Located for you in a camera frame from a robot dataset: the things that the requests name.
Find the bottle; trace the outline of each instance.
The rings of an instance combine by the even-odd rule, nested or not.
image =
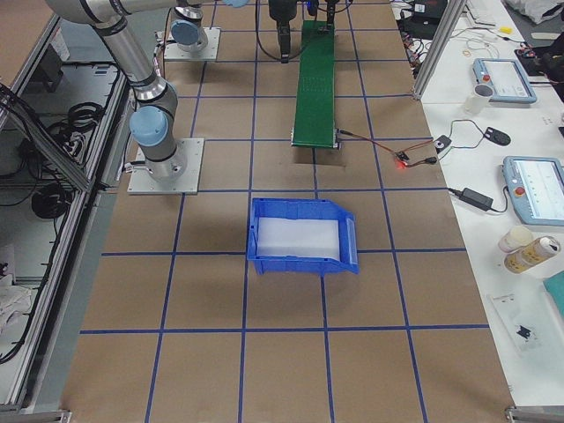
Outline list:
[[[560,243],[558,241],[552,236],[542,236],[507,255],[504,264],[509,271],[522,273],[539,263],[543,263],[550,257],[556,256],[559,252]]]

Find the metal base plate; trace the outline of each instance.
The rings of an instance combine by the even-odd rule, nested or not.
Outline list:
[[[202,157],[204,156],[204,139],[179,139],[178,148],[184,150],[188,161],[186,170],[182,175],[171,182],[160,182],[154,180],[146,170],[134,169],[128,192],[130,194],[197,194]],[[135,160],[145,160],[141,149],[137,151]]]
[[[208,45],[200,51],[184,51],[177,44],[168,44],[165,48],[165,60],[169,62],[213,62],[218,58],[219,36],[221,28],[204,28],[208,36]]]

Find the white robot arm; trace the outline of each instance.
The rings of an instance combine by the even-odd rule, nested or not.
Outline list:
[[[167,181],[180,176],[186,167],[173,138],[172,129],[178,99],[174,88],[157,75],[150,60],[128,28],[127,15],[175,7],[180,20],[174,23],[174,37],[187,51],[206,43],[200,26],[199,5],[186,0],[46,0],[49,7],[70,22],[91,25],[108,47],[115,62],[129,80],[140,109],[130,119],[133,137],[145,155],[152,178]],[[248,0],[223,0],[242,7]]]

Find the white cup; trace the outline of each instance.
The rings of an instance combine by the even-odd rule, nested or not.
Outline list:
[[[494,90],[490,85],[477,84],[464,103],[464,111],[471,115],[476,115],[486,106],[494,95]]]
[[[513,226],[497,243],[501,251],[510,253],[531,243],[534,237],[525,226]]]

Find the blue plastic bin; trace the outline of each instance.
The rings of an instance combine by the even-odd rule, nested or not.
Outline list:
[[[258,256],[256,252],[260,218],[336,220],[340,260],[325,257]],[[266,271],[303,271],[321,276],[341,271],[359,273],[354,215],[330,200],[254,198],[247,259],[254,262],[259,275]]]

